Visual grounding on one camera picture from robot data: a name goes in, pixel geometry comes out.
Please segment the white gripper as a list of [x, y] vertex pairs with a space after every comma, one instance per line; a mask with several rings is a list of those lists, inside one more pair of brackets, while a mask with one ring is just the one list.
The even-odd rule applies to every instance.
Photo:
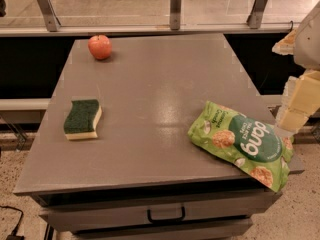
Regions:
[[275, 123], [276, 134], [296, 134], [320, 109], [320, 1], [293, 29], [275, 43], [272, 51], [293, 55], [296, 64], [306, 70], [299, 77], [290, 76], [285, 84]]

